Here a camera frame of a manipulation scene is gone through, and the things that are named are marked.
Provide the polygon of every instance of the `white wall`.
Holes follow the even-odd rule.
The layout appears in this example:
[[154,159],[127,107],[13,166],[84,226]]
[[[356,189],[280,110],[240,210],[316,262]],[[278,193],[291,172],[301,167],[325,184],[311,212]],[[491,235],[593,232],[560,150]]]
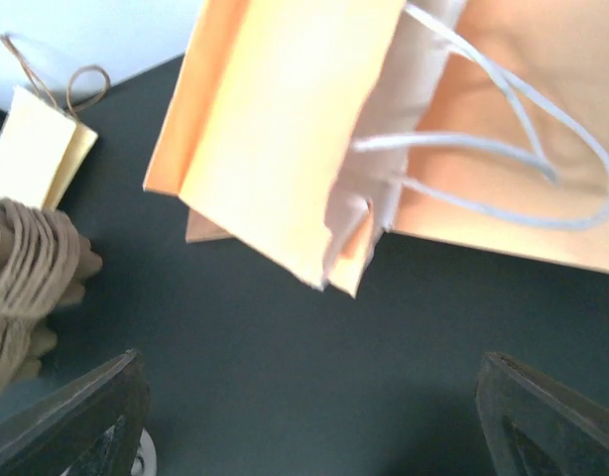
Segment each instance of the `white wall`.
[[[0,33],[27,57],[47,86],[63,97],[71,74],[99,63],[113,83],[181,54],[201,0],[0,0]],[[9,110],[12,87],[28,84],[0,43],[0,109]],[[103,84],[83,75],[75,92]]]

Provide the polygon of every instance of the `beige tag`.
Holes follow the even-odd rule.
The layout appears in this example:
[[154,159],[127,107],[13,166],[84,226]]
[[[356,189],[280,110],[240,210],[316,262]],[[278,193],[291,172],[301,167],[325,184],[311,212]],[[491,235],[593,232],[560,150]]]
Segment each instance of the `beige tag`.
[[17,86],[0,134],[0,199],[56,209],[97,133]]

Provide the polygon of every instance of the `twine bundle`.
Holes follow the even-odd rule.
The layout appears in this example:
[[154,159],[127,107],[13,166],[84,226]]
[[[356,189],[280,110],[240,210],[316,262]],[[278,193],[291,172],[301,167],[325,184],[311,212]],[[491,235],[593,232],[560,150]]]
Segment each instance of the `twine bundle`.
[[38,374],[38,357],[57,342],[44,318],[59,304],[79,302],[80,282],[100,268],[64,213],[0,200],[0,392]]

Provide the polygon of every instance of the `brown string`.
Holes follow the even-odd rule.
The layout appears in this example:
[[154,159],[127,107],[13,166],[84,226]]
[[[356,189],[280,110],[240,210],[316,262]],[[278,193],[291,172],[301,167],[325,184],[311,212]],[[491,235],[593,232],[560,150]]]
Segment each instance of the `brown string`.
[[[21,68],[25,72],[25,75],[29,78],[29,81],[31,82],[32,86],[34,87],[36,94],[40,97],[40,96],[42,96],[42,93],[44,93],[49,98],[49,100],[54,105],[54,107],[56,109],[60,109],[60,107],[58,106],[58,102],[56,101],[56,98],[51,94],[47,85],[32,70],[32,68],[29,66],[29,63],[25,59],[25,57],[23,57],[23,55],[20,53],[20,51],[11,42],[9,35],[1,34],[0,41],[3,43],[5,48],[7,48],[7,50],[9,50],[9,52],[16,58],[16,60],[18,60]],[[86,101],[84,101],[81,104],[77,104],[77,105],[73,106],[73,104],[71,102],[71,96],[73,94],[73,85],[75,84],[75,81],[83,73],[88,72],[88,71],[99,72],[102,75],[102,77],[104,78],[104,86],[102,87],[101,91],[99,91],[97,94],[95,94],[90,99],[87,99]],[[108,73],[102,66],[100,66],[99,64],[89,64],[87,66],[80,67],[71,75],[70,79],[68,80],[68,86],[66,87],[66,108],[68,109],[68,112],[71,114],[71,116],[73,116],[74,118],[77,118],[77,114],[76,114],[77,111],[86,109],[87,107],[92,106],[96,102],[99,102],[102,99],[102,97],[104,97],[104,95],[106,94],[108,89],[110,89],[110,76],[108,75]]]

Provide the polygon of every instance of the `black table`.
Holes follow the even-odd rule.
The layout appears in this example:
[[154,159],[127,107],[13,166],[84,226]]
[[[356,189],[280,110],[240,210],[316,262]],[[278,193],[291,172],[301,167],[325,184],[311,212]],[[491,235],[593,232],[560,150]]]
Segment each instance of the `black table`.
[[391,235],[353,300],[235,240],[187,245],[185,206],[141,188],[180,64],[81,114],[100,140],[61,208],[105,267],[0,419],[130,347],[163,476],[493,475],[473,399],[489,350],[609,408],[609,276]]

